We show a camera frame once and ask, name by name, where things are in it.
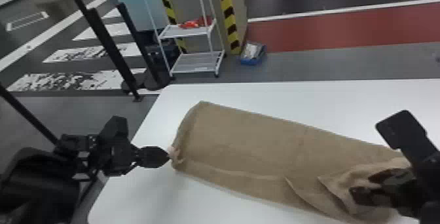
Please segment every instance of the black tripod stand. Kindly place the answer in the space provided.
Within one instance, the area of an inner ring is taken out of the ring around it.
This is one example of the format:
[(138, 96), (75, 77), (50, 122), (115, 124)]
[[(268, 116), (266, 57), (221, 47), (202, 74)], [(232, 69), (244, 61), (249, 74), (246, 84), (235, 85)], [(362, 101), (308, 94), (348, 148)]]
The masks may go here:
[[(54, 145), (51, 153), (21, 149), (0, 175), (0, 217), (7, 216), (7, 223), (68, 223), (98, 172), (122, 176), (137, 166), (158, 168), (169, 160), (159, 147), (131, 144), (123, 117), (112, 117), (98, 135), (64, 134), (58, 139), (1, 83), (0, 96)], [(82, 193), (81, 182), (89, 182)]]
[(126, 7), (122, 4), (118, 6), (127, 26), (148, 66), (148, 70), (145, 73), (138, 73), (133, 75), (124, 61), (119, 49), (117, 48), (114, 40), (111, 38), (109, 32), (105, 28), (96, 9), (87, 9), (83, 0), (74, 0), (79, 10), (84, 14), (90, 27), (100, 40), (104, 49), (107, 51), (110, 59), (118, 69), (124, 82), (121, 84), (121, 88), (125, 93), (133, 93), (135, 101), (142, 100), (142, 97), (138, 93), (139, 88), (146, 88), (148, 90), (159, 90), (164, 88), (170, 83), (170, 76), (168, 74), (159, 74), (154, 63), (152, 63), (150, 56), (146, 52), (145, 47), (140, 43), (137, 31), (131, 21), (131, 18), (126, 10)]

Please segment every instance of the gray floor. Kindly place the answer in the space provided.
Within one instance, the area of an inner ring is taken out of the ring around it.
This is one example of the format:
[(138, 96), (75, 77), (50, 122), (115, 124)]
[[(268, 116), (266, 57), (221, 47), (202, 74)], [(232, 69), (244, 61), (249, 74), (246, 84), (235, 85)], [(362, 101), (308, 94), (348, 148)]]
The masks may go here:
[[(440, 78), (438, 56), (440, 43), (275, 53), (268, 54), (257, 66), (240, 65), (236, 59), (227, 58), (220, 78), (214, 78), (213, 74), (178, 75), (175, 84)], [(125, 96), (19, 99), (57, 136), (95, 134), (112, 115), (126, 117), (133, 136), (156, 96), (146, 96), (141, 103)], [(0, 116), (0, 172), (22, 147), (51, 149), (38, 131), (3, 100), (0, 100)], [(95, 187), (73, 223), (86, 223), (87, 213), (101, 188), (102, 185)]]

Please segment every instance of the metal shelving rack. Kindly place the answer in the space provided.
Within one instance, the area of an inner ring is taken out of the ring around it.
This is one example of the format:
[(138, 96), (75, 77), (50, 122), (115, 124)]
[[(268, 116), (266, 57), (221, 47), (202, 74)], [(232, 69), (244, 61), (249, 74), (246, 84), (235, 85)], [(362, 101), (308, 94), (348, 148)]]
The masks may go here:
[[(225, 56), (225, 46), (223, 40), (221, 39), (221, 33), (219, 25), (217, 23), (217, 16), (215, 15), (214, 5), (212, 0), (209, 0), (211, 12), (213, 16), (212, 24), (210, 26), (192, 28), (192, 29), (182, 29), (178, 25), (168, 25), (165, 27), (163, 32), (157, 36), (158, 42), (162, 39), (174, 39), (183, 37), (194, 37), (205, 35), (208, 38), (208, 44), (210, 46), (209, 52), (199, 52), (192, 54), (184, 54), (180, 49), (180, 56), (176, 60), (173, 68), (170, 70), (170, 76), (174, 73), (198, 73), (198, 72), (214, 72), (215, 77), (219, 76), (219, 68), (223, 58)], [(207, 25), (205, 4), (203, 0), (200, 0), (200, 6), (202, 7), (203, 19), (205, 25)], [(214, 51), (212, 46), (212, 31), (217, 28), (219, 34), (221, 51)]]

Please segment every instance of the black and white floor marking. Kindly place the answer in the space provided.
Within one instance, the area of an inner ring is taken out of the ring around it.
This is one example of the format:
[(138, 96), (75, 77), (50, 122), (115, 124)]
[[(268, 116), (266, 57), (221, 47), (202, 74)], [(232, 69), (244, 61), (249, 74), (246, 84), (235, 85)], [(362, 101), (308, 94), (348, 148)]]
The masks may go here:
[[(105, 25), (105, 27), (107, 28), (107, 31), (110, 33), (110, 36), (112, 36), (112, 37), (130, 34), (130, 30), (128, 29), (127, 25), (124, 22)], [(96, 34), (93, 32), (92, 28), (85, 29), (82, 33), (80, 33), (78, 36), (76, 36), (73, 40), (79, 41), (79, 40), (86, 40), (86, 39), (96, 39)]]
[[(136, 43), (123, 43), (117, 45), (120, 53), (124, 57), (141, 56)], [(57, 50), (54, 54), (50, 55), (43, 63), (54, 62), (72, 62), (99, 59), (105, 56), (107, 53), (102, 46), (92, 46), (84, 48), (67, 48), (63, 50)]]
[(29, 16), (25, 16), (18, 20), (14, 20), (6, 24), (6, 31), (12, 31), (19, 28), (24, 28), (25, 26), (34, 24), (39, 22), (40, 20), (44, 20), (49, 18), (49, 15), (45, 11), (41, 11), (35, 14), (31, 14)]
[[(143, 73), (145, 68), (132, 69), (132, 73)], [(30, 73), (8, 87), (11, 92), (40, 92), (60, 90), (119, 90), (123, 81), (117, 70), (95, 73)], [(144, 94), (158, 92), (143, 91)]]
[[(94, 0), (93, 2), (87, 4), (88, 8), (95, 8), (103, 3), (105, 3), (107, 0)], [(0, 71), (7, 68), (9, 65), (13, 64), (14, 62), (18, 61), (20, 58), (25, 56), (29, 51), (31, 51), (34, 48), (37, 48), (38, 46), (42, 45), (44, 42), (51, 39), (53, 36), (59, 34), (59, 32), (63, 31), (65, 28), (69, 27), (71, 24), (79, 20), (81, 17), (83, 17), (83, 14), (81, 11), (74, 12), (67, 18), (64, 18), (61, 22), (58, 22), (56, 25), (52, 26), (51, 28), (47, 29), (44, 33), (36, 36), (29, 42), (23, 44), (13, 52), (9, 53), (7, 56), (0, 59)]]
[(110, 10), (110, 12), (105, 14), (105, 16), (103, 16), (102, 18), (108, 19), (108, 18), (116, 18), (116, 17), (121, 17), (120, 12), (118, 11), (118, 9), (112, 9), (112, 10)]

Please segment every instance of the white wire shelf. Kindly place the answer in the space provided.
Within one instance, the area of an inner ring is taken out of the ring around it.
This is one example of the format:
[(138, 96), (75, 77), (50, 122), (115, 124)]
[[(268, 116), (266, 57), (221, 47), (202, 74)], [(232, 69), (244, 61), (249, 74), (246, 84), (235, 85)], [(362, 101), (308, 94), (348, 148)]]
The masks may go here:
[(212, 20), (212, 24), (209, 27), (202, 26), (199, 28), (189, 28), (183, 29), (178, 25), (168, 25), (165, 27), (164, 31), (159, 35), (159, 39), (172, 39), (176, 37), (192, 37), (199, 35), (211, 34), (212, 29), (217, 23), (216, 19)]
[(219, 67), (225, 51), (181, 54), (175, 62), (172, 73), (215, 72), (219, 74)]

